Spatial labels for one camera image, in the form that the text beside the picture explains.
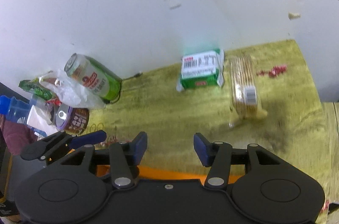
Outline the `green white snack pack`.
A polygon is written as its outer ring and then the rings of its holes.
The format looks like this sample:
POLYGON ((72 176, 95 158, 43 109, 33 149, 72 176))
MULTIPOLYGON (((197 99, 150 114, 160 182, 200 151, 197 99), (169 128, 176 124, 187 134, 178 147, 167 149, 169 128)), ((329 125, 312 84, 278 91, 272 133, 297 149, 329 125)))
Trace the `green white snack pack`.
POLYGON ((176 90, 182 92, 205 86, 222 87, 225 81, 224 60, 225 53, 220 49, 182 56, 176 90))

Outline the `green snack bag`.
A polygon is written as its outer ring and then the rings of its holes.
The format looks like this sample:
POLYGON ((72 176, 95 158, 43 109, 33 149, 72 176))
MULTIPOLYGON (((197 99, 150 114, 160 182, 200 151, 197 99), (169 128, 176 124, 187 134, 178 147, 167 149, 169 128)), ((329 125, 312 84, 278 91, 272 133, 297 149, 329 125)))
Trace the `green snack bag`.
POLYGON ((36 95, 45 101, 49 101, 56 97, 56 94, 53 91, 50 91, 49 89, 42 86, 39 83, 38 79, 22 80, 19 82, 18 86, 20 89, 33 95, 36 95))

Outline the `Tsingtao beer can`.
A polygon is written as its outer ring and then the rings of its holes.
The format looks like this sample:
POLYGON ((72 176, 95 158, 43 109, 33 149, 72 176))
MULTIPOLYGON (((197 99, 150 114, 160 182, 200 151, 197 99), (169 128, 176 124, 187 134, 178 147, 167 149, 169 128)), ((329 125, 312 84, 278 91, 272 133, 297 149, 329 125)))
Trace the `Tsingtao beer can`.
POLYGON ((119 98, 121 79, 105 71, 89 57, 74 53, 64 66, 65 73, 106 102, 119 98))

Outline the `person in purple jacket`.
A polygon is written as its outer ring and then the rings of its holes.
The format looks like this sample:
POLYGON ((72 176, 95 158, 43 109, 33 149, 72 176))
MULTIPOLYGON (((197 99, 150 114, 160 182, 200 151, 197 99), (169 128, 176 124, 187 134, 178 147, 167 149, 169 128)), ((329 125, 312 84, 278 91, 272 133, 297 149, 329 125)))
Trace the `person in purple jacket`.
POLYGON ((8 121, 1 114, 1 141, 11 154, 20 155, 25 146, 37 141, 37 136, 26 125, 8 121))

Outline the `orange cardboard tray box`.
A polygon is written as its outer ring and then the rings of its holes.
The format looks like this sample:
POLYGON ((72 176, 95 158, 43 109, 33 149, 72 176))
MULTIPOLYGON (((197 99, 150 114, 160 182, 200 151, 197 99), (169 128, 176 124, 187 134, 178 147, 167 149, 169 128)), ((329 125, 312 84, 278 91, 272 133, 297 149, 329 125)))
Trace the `orange cardboard tray box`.
MULTIPOLYGON (((185 180, 185 179, 199 179, 202 184, 204 184, 207 175, 199 174, 189 174, 184 172, 174 172, 167 170, 158 170, 151 167, 139 166, 139 177, 142 179, 155 179, 155 180, 185 180)), ((96 176, 102 177, 106 174, 109 174, 110 166, 109 165, 99 165, 97 166, 96 176)), ((236 182, 242 175, 230 175, 229 183, 236 182)))

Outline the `white plastic bag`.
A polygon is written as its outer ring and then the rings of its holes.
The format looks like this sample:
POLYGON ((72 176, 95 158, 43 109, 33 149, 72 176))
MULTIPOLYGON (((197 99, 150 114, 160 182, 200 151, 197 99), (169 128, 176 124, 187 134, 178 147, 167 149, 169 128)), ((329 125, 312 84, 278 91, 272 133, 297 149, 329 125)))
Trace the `white plastic bag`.
POLYGON ((105 107, 105 103, 100 97, 68 77, 61 69, 39 76, 39 83, 54 92, 59 101, 67 106, 86 109, 103 109, 105 107))

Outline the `clear cracker pack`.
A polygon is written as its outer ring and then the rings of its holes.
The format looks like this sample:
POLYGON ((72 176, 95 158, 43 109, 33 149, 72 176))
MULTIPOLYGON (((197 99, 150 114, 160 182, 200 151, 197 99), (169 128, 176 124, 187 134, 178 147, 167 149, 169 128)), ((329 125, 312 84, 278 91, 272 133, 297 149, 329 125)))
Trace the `clear cracker pack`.
POLYGON ((230 75, 229 126, 231 128, 248 120, 258 121, 267 117, 256 85, 256 74, 249 54, 231 56, 228 60, 230 75))

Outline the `purple lidded porridge can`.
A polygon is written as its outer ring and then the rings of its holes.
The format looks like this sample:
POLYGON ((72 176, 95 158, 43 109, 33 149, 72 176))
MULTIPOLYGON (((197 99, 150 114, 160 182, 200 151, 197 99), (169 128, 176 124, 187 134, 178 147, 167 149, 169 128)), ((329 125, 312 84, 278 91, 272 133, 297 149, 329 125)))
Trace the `purple lidded porridge can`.
POLYGON ((61 104, 56 113, 55 124, 60 131, 80 135, 89 122, 89 110, 84 108, 72 108, 61 104))

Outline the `blue water bottle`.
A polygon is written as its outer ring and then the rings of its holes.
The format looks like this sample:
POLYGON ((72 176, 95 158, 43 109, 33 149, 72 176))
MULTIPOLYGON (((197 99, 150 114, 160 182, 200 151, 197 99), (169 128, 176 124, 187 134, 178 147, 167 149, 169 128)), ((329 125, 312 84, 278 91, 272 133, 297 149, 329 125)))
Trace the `blue water bottle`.
POLYGON ((5 95, 1 95, 0 103, 0 113, 4 115, 8 121, 26 124, 31 105, 17 100, 15 97, 9 98, 5 95))

